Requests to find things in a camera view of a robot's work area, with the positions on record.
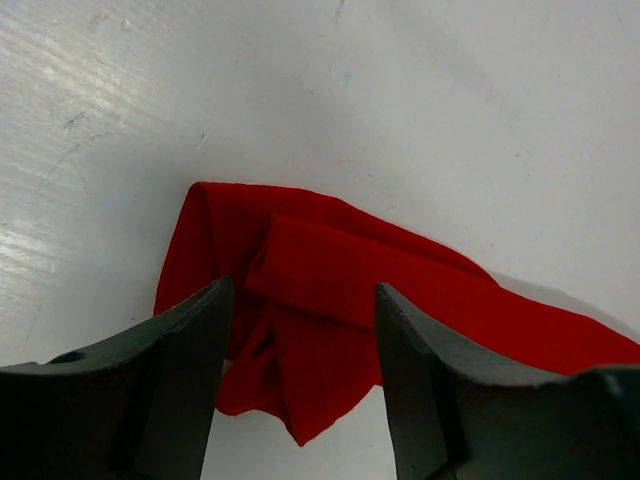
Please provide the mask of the red t-shirt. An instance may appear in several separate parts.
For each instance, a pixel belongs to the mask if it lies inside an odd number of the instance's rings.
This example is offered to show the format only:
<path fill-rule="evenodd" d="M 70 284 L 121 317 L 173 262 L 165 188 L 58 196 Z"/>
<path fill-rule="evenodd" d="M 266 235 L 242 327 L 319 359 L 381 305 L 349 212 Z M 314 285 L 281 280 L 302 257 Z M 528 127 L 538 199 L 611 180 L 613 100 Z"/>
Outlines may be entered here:
<path fill-rule="evenodd" d="M 513 293 L 456 251 L 308 190 L 193 184 L 155 312 L 222 276 L 233 281 L 235 305 L 217 407 L 273 415 L 301 445 L 381 381 L 381 283 L 480 345 L 550 373 L 639 361 L 638 344 L 599 321 Z"/>

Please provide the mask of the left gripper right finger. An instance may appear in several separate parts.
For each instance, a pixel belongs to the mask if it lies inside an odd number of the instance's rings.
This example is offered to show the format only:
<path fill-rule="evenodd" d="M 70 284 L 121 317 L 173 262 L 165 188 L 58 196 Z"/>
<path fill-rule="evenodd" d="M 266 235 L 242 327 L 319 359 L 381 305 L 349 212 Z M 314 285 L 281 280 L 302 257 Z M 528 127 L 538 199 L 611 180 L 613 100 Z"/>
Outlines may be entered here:
<path fill-rule="evenodd" d="M 639 372 L 564 377 L 510 360 L 387 284 L 375 335 L 400 479 L 635 479 Z"/>

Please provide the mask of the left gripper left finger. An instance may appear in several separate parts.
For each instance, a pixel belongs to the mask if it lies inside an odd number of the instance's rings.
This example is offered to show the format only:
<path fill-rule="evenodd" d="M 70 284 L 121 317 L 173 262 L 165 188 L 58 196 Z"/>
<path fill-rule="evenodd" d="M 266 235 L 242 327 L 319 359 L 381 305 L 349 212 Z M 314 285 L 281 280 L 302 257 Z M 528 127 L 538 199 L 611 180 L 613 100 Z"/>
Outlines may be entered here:
<path fill-rule="evenodd" d="M 44 363 L 1 371 L 5 479 L 197 479 L 230 338 L 228 277 Z"/>

